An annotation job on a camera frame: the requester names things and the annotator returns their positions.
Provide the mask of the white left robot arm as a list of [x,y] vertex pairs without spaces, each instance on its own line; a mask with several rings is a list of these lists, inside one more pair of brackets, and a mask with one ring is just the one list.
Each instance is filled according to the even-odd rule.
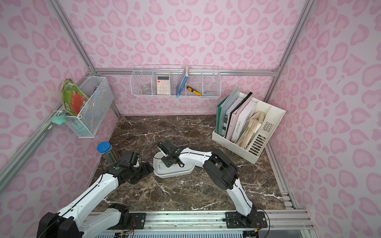
[[94,238],[113,228],[131,230],[136,226],[127,206],[114,203],[105,212],[88,221],[88,215],[112,191],[125,182],[137,184],[154,171],[142,162],[137,152],[127,151],[112,163],[85,192],[56,213],[48,212],[40,220],[39,238]]

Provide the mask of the clear tape roll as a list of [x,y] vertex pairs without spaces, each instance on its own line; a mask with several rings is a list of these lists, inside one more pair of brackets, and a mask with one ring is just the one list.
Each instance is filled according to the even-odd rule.
[[141,90],[142,95],[152,95],[151,85],[144,85]]

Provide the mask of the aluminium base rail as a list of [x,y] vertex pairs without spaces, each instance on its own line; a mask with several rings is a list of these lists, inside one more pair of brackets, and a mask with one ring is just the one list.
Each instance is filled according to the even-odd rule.
[[[226,211],[146,211],[144,226],[137,232],[179,232],[179,231],[228,231]],[[303,209],[263,211],[268,228],[274,230],[312,230],[313,225]]]

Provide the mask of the green red snack bag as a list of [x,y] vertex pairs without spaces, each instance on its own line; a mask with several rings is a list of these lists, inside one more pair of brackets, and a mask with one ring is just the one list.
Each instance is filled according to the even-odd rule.
[[70,78],[63,82],[61,96],[63,108],[71,116],[77,116],[89,100],[88,96]]

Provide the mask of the mint green wall hook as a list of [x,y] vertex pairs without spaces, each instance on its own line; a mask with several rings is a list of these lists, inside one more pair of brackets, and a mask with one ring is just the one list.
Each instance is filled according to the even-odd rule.
[[67,123],[66,115],[54,116],[52,119],[52,123],[59,126],[66,124]]

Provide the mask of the beige desktop file organizer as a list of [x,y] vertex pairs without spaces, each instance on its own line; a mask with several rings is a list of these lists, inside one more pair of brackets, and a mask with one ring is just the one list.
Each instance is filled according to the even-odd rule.
[[264,112],[265,119],[258,132],[255,133],[247,149],[244,149],[229,141],[228,139],[223,138],[216,132],[212,133],[212,140],[239,155],[240,157],[246,159],[252,164],[255,164],[259,159],[261,153],[264,151],[265,146],[269,142],[276,128],[280,124],[286,111],[256,98],[253,98],[252,101],[257,103],[255,106],[255,112]]

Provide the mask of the pink white binder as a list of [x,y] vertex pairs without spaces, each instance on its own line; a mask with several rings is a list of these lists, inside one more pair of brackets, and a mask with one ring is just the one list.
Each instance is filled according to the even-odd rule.
[[253,97],[251,97],[251,101],[246,105],[246,107],[239,114],[238,120],[236,122],[235,130],[233,132],[232,138],[229,141],[234,143],[238,141],[239,137],[241,136],[244,130],[247,120],[252,115],[252,111],[254,110],[256,104],[257,104],[257,101],[254,101]]

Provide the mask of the white mesh wall basket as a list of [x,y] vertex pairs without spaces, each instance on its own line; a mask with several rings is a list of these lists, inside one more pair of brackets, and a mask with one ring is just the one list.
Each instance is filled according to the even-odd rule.
[[114,100],[106,77],[90,76],[79,86],[89,98],[77,116],[66,114],[66,125],[79,138],[94,138]]

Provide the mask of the yellow utility knife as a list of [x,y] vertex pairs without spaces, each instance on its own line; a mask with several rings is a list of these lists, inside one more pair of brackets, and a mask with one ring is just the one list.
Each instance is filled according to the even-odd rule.
[[195,94],[196,96],[202,96],[202,94],[200,92],[198,92],[197,90],[193,89],[192,87],[190,86],[187,86],[187,90],[192,92],[193,94]]

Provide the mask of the black binder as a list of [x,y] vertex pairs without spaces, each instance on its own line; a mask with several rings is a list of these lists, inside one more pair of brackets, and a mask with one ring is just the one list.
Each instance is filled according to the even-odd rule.
[[239,96],[233,104],[226,111],[226,122],[223,126],[222,136],[230,140],[236,127],[236,122],[241,111],[251,101],[252,92],[250,92],[245,98]]

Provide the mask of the white plastic storage box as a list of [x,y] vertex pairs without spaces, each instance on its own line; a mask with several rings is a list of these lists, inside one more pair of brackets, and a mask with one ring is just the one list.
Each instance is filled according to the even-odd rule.
[[161,158],[164,157],[164,154],[162,152],[156,153],[154,157],[154,174],[161,179],[188,175],[195,168],[195,165],[184,165],[184,167],[180,167],[178,164],[173,164],[171,167],[168,168],[161,160]]

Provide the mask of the blue lidded metal can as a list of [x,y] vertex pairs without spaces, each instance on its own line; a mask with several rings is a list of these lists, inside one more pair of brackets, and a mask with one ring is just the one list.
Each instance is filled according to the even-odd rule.
[[102,154],[102,157],[105,158],[110,164],[114,164],[119,161],[120,156],[112,148],[111,144],[107,141],[103,141],[98,144],[97,151]]

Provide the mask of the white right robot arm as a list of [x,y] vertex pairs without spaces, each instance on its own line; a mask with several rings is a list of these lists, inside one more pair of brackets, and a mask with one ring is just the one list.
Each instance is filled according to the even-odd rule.
[[217,187],[227,191],[241,216],[249,220],[256,215],[256,206],[242,188],[238,167],[220,149],[201,152],[175,146],[169,141],[159,142],[157,147],[163,153],[161,160],[168,168],[174,164],[203,168]]

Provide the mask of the blue book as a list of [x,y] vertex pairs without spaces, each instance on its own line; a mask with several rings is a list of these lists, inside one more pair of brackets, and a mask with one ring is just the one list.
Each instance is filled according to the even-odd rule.
[[189,67],[185,66],[183,73],[182,73],[180,80],[179,80],[177,87],[176,87],[176,96],[181,95],[181,92],[186,85],[188,77],[189,77]]

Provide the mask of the beige paper stack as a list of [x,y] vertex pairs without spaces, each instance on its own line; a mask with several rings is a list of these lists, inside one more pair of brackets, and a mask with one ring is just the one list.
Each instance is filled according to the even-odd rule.
[[265,119],[265,113],[262,111],[254,113],[248,120],[246,127],[236,142],[236,145],[243,149],[247,149],[254,139]]

